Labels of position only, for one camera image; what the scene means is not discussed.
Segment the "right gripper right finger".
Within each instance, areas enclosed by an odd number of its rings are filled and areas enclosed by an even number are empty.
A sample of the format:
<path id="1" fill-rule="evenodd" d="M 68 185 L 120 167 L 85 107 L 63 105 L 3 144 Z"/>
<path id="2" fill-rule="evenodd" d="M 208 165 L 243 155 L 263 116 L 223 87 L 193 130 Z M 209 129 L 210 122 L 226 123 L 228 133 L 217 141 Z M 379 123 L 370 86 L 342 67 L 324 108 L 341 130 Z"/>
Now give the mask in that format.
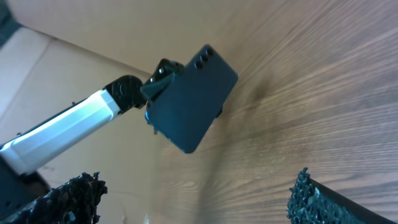
<path id="1" fill-rule="evenodd" d="M 303 168 L 287 202 L 287 218 L 294 224 L 395 224 L 313 180 Z"/>

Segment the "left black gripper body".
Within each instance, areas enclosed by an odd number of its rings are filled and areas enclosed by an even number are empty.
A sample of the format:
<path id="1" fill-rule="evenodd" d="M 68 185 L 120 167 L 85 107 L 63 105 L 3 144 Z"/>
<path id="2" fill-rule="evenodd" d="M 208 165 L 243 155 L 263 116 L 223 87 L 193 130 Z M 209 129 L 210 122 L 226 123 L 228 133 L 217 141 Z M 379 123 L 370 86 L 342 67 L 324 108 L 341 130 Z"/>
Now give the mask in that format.
<path id="1" fill-rule="evenodd" d="M 185 66 L 183 64 L 181 64 L 177 61 L 174 61 L 174 60 L 169 60 L 169 59 L 163 58 L 160 60 L 155 72 L 148 79 L 148 81 L 146 81 L 146 85 L 153 84 L 155 82 L 159 82 L 173 74 L 179 74 L 179 73 L 183 72 L 184 69 L 185 69 Z"/>

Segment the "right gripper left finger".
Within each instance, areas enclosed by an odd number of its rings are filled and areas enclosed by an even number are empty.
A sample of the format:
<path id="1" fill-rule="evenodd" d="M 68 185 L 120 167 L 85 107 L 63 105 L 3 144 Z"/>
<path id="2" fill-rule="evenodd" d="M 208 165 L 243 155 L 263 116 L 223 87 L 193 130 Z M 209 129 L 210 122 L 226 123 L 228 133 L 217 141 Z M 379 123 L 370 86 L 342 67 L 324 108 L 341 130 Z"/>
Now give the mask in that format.
<path id="1" fill-rule="evenodd" d="M 1 224 L 95 224 L 100 220 L 97 206 L 106 193 L 98 172 L 84 172 L 2 218 Z"/>

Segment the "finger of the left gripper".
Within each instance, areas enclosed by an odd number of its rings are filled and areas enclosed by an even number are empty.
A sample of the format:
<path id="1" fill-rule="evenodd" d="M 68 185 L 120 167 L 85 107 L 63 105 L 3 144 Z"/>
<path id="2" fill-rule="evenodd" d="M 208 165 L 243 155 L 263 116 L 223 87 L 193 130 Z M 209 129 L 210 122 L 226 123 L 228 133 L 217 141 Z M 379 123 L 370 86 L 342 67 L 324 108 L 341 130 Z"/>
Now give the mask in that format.
<path id="1" fill-rule="evenodd" d="M 155 100 L 174 80 L 175 73 L 155 73 L 141 86 L 146 100 Z"/>

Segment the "Samsung Galaxy smartphone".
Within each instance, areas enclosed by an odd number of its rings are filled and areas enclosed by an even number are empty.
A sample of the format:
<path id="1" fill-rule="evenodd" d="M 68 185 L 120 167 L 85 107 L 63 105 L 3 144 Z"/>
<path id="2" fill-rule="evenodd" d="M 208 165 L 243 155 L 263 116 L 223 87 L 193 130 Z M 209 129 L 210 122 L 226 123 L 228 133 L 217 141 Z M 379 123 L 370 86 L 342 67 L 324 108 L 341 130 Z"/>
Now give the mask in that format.
<path id="1" fill-rule="evenodd" d="M 193 153 L 237 80 L 217 51 L 204 45 L 155 100 L 148 100 L 146 120 L 181 151 Z"/>

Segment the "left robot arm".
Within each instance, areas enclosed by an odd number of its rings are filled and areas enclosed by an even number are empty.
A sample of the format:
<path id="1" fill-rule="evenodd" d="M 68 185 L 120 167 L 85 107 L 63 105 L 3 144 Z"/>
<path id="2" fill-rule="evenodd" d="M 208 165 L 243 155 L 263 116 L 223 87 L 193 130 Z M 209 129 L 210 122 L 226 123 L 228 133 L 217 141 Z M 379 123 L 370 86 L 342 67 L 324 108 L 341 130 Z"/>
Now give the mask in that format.
<path id="1" fill-rule="evenodd" d="M 146 82 L 124 75 L 84 100 L 46 119 L 30 130 L 1 144 L 1 218 L 48 192 L 37 169 L 71 148 L 131 108 L 147 103 L 142 86 L 157 93 L 184 70 L 176 61 L 163 58 Z"/>

